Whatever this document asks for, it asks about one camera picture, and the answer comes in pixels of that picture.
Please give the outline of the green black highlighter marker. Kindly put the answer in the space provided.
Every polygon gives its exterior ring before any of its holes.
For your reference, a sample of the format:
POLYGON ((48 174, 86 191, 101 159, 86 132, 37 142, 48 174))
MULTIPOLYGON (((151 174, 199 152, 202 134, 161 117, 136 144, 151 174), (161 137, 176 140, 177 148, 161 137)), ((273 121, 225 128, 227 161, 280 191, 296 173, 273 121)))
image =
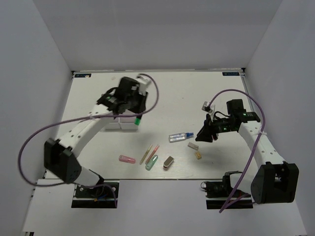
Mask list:
POLYGON ((142 118, 142 115, 136 116, 134 120, 134 124, 138 126, 141 122, 141 118, 142 118))

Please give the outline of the clear blue spray bottle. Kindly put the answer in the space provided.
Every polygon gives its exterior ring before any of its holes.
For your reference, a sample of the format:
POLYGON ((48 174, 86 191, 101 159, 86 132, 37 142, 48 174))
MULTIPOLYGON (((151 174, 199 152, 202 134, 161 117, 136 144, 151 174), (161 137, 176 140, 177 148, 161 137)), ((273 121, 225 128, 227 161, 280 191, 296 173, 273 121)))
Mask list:
POLYGON ((170 143, 181 142, 186 139, 192 138, 193 136, 194 136, 194 133, 192 132, 172 134, 172 135, 169 135, 169 142, 170 143))

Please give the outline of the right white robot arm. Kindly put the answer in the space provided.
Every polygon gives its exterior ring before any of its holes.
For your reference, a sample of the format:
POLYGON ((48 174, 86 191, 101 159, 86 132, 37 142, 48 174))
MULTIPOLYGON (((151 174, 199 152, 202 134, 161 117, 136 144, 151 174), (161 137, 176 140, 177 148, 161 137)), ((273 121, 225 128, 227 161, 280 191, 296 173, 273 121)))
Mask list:
POLYGON ((226 103, 228 115, 216 116, 214 106, 204 102, 202 110, 207 112, 203 127, 197 133, 197 142, 211 143, 220 133, 238 132, 250 150, 258 172, 251 183, 251 194, 258 204, 291 203, 295 198, 299 169, 294 163, 287 163, 275 150, 268 137, 262 133, 260 118, 255 112, 248 112, 241 99, 226 103))

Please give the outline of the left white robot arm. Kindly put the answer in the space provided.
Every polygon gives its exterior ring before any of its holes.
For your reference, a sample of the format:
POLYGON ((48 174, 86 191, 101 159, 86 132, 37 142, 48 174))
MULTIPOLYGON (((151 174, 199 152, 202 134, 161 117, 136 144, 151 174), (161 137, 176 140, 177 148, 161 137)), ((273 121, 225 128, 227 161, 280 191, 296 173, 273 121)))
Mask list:
POLYGON ((135 79, 122 77, 119 85, 104 93, 93 106, 89 117, 56 140, 44 144, 44 167, 63 182, 87 186, 93 196, 103 193, 103 178, 82 167, 77 160, 88 142, 117 115, 130 111, 141 114, 146 109, 147 88, 151 80, 144 75, 135 79))

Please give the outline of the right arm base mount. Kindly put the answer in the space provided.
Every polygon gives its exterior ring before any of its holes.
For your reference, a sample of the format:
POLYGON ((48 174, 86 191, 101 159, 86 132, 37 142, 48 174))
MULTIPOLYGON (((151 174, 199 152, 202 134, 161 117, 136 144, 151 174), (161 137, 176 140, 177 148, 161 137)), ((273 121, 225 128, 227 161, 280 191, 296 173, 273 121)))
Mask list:
MULTIPOLYGON (((220 210, 232 190, 230 184, 225 187, 222 181, 203 181, 200 187, 206 193, 206 208, 211 210, 220 210)), ((232 202, 243 195, 246 196, 230 205, 227 209, 253 208, 251 195, 238 189, 229 202, 232 202)))

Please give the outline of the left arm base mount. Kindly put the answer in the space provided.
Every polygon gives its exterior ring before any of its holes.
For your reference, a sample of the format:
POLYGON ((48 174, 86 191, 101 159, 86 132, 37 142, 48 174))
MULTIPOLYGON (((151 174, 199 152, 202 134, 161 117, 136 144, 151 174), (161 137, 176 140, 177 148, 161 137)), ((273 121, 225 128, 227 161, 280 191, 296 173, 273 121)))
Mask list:
POLYGON ((73 193, 72 208, 117 208, 119 195, 119 181, 105 181, 105 186, 87 189, 76 185, 73 193))

